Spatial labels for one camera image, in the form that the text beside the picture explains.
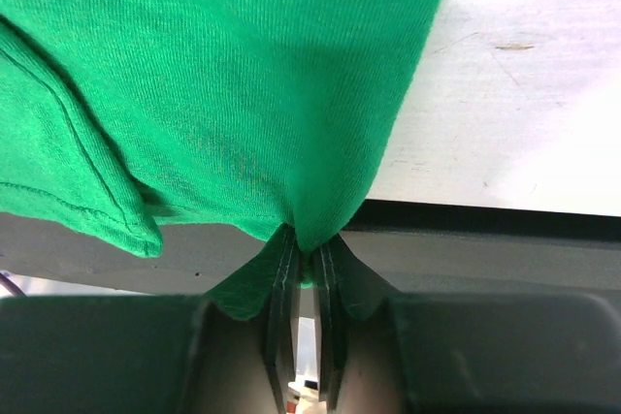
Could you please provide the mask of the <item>green t shirt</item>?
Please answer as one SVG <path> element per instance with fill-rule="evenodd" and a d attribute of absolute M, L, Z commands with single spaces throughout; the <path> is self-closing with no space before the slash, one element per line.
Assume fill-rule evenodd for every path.
<path fill-rule="evenodd" d="M 139 257 L 311 251 L 376 177 L 441 0 L 1 0 L 1 208 Z"/>

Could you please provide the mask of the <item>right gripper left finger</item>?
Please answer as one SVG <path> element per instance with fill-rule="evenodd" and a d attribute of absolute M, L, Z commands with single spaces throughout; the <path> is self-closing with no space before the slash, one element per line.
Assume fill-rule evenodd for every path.
<path fill-rule="evenodd" d="M 294 232 L 203 295 L 6 298 L 5 413 L 282 413 L 295 376 Z"/>

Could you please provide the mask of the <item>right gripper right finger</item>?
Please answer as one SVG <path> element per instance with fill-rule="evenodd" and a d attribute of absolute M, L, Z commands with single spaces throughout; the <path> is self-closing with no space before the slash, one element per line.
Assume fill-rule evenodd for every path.
<path fill-rule="evenodd" d="M 409 293 L 340 237 L 312 255 L 332 413 L 616 413 L 620 298 Z"/>

